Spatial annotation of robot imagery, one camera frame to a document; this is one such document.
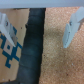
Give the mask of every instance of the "black cylinder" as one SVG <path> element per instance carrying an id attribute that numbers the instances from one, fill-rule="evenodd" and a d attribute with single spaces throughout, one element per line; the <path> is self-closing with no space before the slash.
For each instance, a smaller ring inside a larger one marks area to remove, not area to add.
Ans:
<path id="1" fill-rule="evenodd" d="M 38 84 L 43 53 L 45 8 L 31 8 L 21 53 L 17 79 L 24 84 Z"/>

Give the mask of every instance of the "cork board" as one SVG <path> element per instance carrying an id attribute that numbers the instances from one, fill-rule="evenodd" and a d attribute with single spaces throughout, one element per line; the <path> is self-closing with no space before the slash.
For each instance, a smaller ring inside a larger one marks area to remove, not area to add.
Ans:
<path id="1" fill-rule="evenodd" d="M 84 25 L 63 48 L 66 23 L 79 7 L 47 8 L 39 84 L 84 84 Z"/>
<path id="2" fill-rule="evenodd" d="M 0 82 L 7 82 L 15 80 L 17 76 L 29 9 L 0 9 L 0 12 L 7 14 L 10 23 L 15 27 L 18 38 L 17 46 L 14 48 L 0 33 Z"/>

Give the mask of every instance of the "blue marking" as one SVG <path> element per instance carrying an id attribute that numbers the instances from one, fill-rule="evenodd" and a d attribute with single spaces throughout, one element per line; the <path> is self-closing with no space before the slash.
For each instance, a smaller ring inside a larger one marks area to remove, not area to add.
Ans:
<path id="1" fill-rule="evenodd" d="M 6 42 L 7 39 L 6 39 L 6 37 L 3 36 L 2 34 L 1 34 L 1 37 L 0 37 L 0 38 L 3 40 L 3 41 L 2 41 L 2 44 L 1 44 L 1 49 L 3 49 L 3 48 L 4 48 L 4 45 L 5 45 L 5 42 Z M 13 49 L 12 49 L 11 55 L 9 55 L 7 52 L 5 52 L 5 51 L 3 50 L 2 54 L 3 54 L 5 57 L 7 57 L 6 64 L 5 64 L 6 67 L 11 68 L 11 64 L 9 64 L 9 61 L 10 61 L 10 60 L 12 61 L 13 58 L 16 59 L 16 60 L 19 62 L 19 57 L 16 56 L 18 47 L 20 47 L 20 48 L 22 49 L 22 46 L 17 42 L 16 47 L 13 47 Z"/>

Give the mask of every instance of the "brown speckled surface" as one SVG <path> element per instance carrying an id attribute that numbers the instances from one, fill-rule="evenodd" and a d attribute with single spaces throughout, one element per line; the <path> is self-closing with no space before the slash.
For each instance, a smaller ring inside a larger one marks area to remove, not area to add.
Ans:
<path id="1" fill-rule="evenodd" d="M 39 84 L 84 84 L 84 26 L 75 34 L 67 49 L 62 44 L 66 23 L 78 8 L 46 9 Z"/>

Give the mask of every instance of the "white object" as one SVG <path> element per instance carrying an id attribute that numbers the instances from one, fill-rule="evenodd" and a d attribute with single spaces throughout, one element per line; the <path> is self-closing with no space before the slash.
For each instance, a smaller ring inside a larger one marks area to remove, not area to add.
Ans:
<path id="1" fill-rule="evenodd" d="M 84 0 L 0 0 L 0 8 L 47 8 L 84 6 Z"/>
<path id="2" fill-rule="evenodd" d="M 75 33 L 80 29 L 84 20 L 84 7 L 80 7 L 79 10 L 71 15 L 69 24 L 66 25 L 63 36 L 63 47 L 67 48 L 71 43 Z"/>
<path id="3" fill-rule="evenodd" d="M 7 15 L 0 13 L 0 31 L 6 36 L 8 41 L 15 47 L 17 39 L 13 26 L 10 24 Z"/>

